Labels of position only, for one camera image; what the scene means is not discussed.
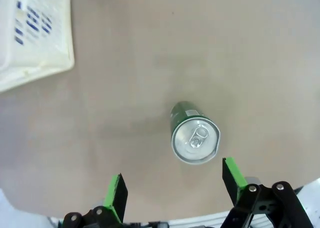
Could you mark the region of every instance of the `can lid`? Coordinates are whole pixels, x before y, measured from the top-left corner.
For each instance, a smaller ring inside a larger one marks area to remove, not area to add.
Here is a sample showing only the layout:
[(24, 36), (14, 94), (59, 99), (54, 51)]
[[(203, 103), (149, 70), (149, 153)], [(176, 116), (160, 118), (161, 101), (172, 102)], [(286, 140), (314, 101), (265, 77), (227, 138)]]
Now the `can lid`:
[(182, 161), (203, 164), (217, 153), (220, 139), (218, 127), (209, 119), (194, 117), (182, 122), (172, 135), (172, 148)]

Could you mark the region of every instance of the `can rim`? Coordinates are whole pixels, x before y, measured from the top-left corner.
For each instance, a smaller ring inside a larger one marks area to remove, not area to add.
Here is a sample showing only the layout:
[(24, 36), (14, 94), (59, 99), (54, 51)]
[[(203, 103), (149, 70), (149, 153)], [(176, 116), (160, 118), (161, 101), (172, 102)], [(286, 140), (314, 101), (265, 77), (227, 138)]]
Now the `can rim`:
[[(193, 121), (193, 120), (201, 120), (201, 121), (205, 121), (205, 122), (208, 122), (212, 127), (213, 129), (215, 129), (216, 131), (216, 134), (217, 134), (217, 141), (216, 141), (216, 145), (213, 149), (213, 151), (206, 157), (202, 158), (202, 159), (198, 159), (198, 160), (191, 160), (191, 159), (187, 159), (187, 158), (184, 158), (182, 157), (178, 152), (177, 152), (177, 149), (176, 149), (176, 146), (175, 146), (175, 143), (174, 143), (174, 140), (176, 138), (176, 134), (177, 134), (177, 131), (178, 129), (185, 123), (189, 122), (189, 121)], [(181, 122), (173, 131), (172, 133), (172, 136), (171, 136), (171, 147), (173, 149), (173, 153), (179, 158), (179, 160), (183, 161), (184, 163), (187, 163), (189, 165), (201, 165), (201, 164), (204, 164), (204, 163), (207, 163), (208, 161), (210, 161), (212, 158), (214, 158), (218, 152), (218, 148), (219, 148), (219, 143), (220, 143), (220, 130), (218, 128), (218, 126), (213, 123), (212, 120), (206, 118), (206, 117), (202, 117), (202, 116), (196, 116), (196, 117), (191, 117), (189, 119), (186, 119), (184, 120), (183, 122)]]

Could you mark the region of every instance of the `tabletop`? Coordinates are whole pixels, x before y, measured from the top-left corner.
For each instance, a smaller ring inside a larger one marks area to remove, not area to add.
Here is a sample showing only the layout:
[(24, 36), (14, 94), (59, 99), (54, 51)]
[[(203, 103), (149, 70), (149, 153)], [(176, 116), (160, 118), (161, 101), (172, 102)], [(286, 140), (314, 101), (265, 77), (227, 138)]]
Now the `tabletop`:
[[(125, 221), (232, 207), (222, 158), (293, 188), (320, 177), (320, 0), (71, 0), (75, 67), (0, 94), (0, 187), (19, 209), (86, 213), (112, 175)], [(171, 148), (170, 110), (219, 127), (214, 159)]]

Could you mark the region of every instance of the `white plastic basket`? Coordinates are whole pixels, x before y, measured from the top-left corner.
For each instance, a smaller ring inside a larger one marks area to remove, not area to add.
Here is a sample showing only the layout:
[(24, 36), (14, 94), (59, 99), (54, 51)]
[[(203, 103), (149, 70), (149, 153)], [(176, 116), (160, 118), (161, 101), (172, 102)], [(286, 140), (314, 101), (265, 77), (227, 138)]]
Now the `white plastic basket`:
[(0, 92), (74, 66), (71, 0), (0, 0)]

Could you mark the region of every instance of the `bolt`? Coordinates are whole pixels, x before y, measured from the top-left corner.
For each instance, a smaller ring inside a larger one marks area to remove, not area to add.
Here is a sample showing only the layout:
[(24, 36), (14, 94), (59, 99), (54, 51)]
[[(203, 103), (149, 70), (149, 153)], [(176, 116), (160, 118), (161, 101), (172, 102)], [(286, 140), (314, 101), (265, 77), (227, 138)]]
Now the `bolt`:
[(249, 186), (249, 191), (256, 192), (257, 191), (257, 187), (251, 185), (251, 186)]
[(279, 190), (279, 191), (282, 191), (284, 189), (284, 186), (282, 184), (277, 184), (276, 185), (276, 188)]

